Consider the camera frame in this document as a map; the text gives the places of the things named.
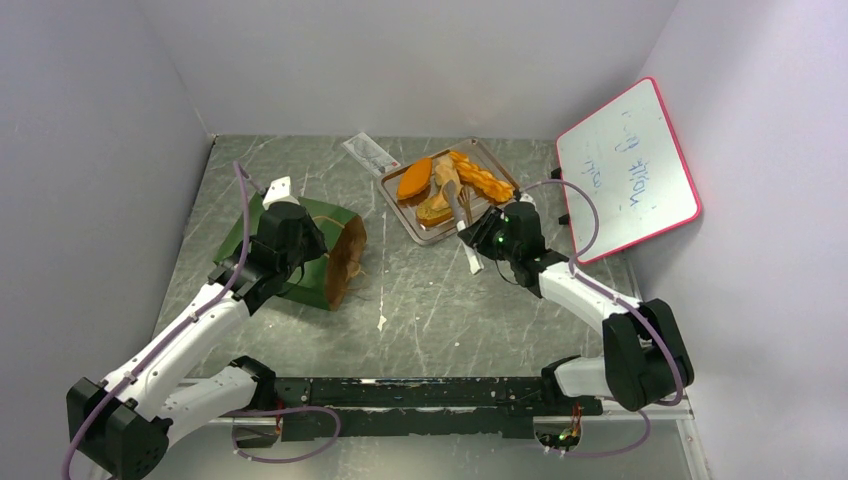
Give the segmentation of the green paper bag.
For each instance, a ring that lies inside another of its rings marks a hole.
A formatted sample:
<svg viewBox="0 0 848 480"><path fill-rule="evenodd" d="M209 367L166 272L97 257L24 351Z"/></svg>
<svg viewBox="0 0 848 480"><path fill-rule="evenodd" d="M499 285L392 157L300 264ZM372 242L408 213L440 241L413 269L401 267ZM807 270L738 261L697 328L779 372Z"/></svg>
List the green paper bag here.
<svg viewBox="0 0 848 480"><path fill-rule="evenodd" d="M249 201L247 265L237 274L231 286L233 295L243 299L252 313L272 297L335 311L349 290L349 282L359 271L367 242L361 216L318 200L299 197L298 201L323 232L328 252L307 262L291 275L276 274L261 266L254 260L254 235L259 217L266 210L263 209L262 198L255 194Z"/></svg>

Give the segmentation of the braided orange fake bread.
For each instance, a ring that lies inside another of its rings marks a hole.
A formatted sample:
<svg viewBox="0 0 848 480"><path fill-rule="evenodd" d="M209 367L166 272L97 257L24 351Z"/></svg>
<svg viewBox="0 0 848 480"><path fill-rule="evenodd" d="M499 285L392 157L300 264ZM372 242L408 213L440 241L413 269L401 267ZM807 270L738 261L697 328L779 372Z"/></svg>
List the braided orange fake bread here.
<svg viewBox="0 0 848 480"><path fill-rule="evenodd" d="M511 183L498 179L491 171L471 162L468 155L451 150L448 156L460 180L482 192L490 201L501 204L513 198L515 188Z"/></svg>

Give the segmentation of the metal baking tray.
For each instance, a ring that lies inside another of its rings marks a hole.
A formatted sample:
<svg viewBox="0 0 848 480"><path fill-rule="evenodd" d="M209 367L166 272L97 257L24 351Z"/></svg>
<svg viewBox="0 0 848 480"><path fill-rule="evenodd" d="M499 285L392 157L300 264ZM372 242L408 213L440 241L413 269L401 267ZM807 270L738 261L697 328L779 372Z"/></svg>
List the metal baking tray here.
<svg viewBox="0 0 848 480"><path fill-rule="evenodd" d="M509 170L477 138L460 141L448 148L425 154L417 161L431 160L429 184L414 195L398 196L397 191L406 172L413 164L402 166L377 180L377 189L389 204L390 211L399 219L412 240L420 245L435 244L456 233L455 217L443 200L437 210L426 215L424 208L431 198L443 192L444 176L437 172L439 164L453 162L457 167L454 200L460 210L460 218L470 224L479 219L491 206L502 206L513 201L518 183Z"/></svg>

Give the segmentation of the round seeded fake bread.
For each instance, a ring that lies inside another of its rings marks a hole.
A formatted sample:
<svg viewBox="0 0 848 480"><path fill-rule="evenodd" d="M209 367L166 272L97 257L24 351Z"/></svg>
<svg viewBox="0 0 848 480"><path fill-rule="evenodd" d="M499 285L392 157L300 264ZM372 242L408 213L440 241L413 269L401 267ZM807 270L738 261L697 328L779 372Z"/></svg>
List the round seeded fake bread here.
<svg viewBox="0 0 848 480"><path fill-rule="evenodd" d="M433 196L421 202L415 216L418 223L426 228L437 226L454 217L450 205L440 196Z"/></svg>

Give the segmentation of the pale croissant fake bread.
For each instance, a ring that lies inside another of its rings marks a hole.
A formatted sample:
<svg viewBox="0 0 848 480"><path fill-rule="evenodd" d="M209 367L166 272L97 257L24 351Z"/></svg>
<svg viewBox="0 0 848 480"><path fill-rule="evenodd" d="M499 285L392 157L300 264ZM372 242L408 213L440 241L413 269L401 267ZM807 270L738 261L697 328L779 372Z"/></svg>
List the pale croissant fake bread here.
<svg viewBox="0 0 848 480"><path fill-rule="evenodd" d="M449 202L457 199L462 187L454 161L449 155L439 156L434 160L434 178L439 187L434 200L435 207L448 208Z"/></svg>

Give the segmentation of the smooth orange fake loaf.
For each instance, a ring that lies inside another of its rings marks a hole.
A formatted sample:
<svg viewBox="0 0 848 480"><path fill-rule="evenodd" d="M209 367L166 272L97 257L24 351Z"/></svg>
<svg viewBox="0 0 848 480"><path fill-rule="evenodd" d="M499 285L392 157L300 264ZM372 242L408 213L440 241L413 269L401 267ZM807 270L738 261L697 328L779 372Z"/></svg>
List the smooth orange fake loaf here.
<svg viewBox="0 0 848 480"><path fill-rule="evenodd" d="M432 163L430 157L423 157L404 171L396 189L396 198L399 201L412 199L428 188Z"/></svg>

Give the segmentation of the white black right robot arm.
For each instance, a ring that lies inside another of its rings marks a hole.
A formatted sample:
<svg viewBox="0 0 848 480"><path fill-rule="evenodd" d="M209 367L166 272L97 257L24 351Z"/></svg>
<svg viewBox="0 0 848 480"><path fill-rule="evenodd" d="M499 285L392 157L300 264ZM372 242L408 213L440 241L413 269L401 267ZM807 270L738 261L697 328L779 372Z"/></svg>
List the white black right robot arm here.
<svg viewBox="0 0 848 480"><path fill-rule="evenodd" d="M682 400L694 369L671 307L612 290L549 248L533 204L490 207L458 236L475 253L508 263L519 286L601 336L601 355L568 357L544 368L539 398L548 412L565 413L578 397L611 399L628 411Z"/></svg>

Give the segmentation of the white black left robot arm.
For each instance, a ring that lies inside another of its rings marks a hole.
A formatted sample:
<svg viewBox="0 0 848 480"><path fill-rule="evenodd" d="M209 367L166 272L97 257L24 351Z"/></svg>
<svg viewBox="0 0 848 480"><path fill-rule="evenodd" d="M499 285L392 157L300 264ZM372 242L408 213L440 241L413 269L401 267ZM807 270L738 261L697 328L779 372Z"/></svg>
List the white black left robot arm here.
<svg viewBox="0 0 848 480"><path fill-rule="evenodd" d="M247 356L185 389L179 383L232 327L277 295L295 271L323 256L324 237L295 201L265 206L257 231L222 261L192 303L142 351L103 380L80 379L66 396L70 447L118 479L142 479L170 447L232 411L277 406L275 373Z"/></svg>

